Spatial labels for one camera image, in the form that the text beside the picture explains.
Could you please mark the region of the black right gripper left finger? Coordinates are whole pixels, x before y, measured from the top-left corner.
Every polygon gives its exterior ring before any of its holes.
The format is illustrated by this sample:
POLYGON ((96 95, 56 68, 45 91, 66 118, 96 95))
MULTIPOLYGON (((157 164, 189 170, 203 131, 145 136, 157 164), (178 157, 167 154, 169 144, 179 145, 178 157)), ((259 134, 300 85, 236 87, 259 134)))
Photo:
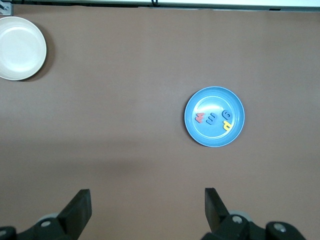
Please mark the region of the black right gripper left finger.
POLYGON ((91 192, 81 189, 57 214, 38 221, 31 232, 32 240, 77 240, 92 216, 91 192))

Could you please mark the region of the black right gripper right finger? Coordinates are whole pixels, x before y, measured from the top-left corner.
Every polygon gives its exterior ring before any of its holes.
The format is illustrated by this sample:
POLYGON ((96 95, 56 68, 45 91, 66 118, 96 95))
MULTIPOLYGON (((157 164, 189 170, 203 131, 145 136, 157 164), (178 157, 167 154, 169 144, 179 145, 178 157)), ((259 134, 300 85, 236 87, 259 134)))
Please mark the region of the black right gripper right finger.
POLYGON ((204 192, 205 216, 210 227, 203 240, 264 240, 266 230, 240 214, 230 214, 215 188, 204 192))

